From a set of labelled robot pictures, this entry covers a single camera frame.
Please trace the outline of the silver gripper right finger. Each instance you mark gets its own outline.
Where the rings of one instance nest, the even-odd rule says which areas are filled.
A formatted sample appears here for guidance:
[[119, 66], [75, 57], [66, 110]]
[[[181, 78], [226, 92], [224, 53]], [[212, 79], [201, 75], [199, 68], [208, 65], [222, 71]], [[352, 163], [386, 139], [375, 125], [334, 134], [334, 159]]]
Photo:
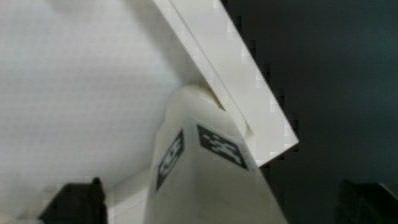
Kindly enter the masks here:
[[398, 224], [398, 197], [380, 183], [341, 181], [334, 224]]

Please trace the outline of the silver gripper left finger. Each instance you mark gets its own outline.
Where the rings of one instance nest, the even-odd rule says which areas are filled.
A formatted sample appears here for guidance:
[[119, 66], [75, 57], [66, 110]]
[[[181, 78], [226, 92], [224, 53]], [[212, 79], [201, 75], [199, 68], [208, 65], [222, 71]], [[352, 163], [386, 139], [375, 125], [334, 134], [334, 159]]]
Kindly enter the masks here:
[[39, 215], [43, 224], [108, 224], [105, 190], [100, 178], [64, 185]]

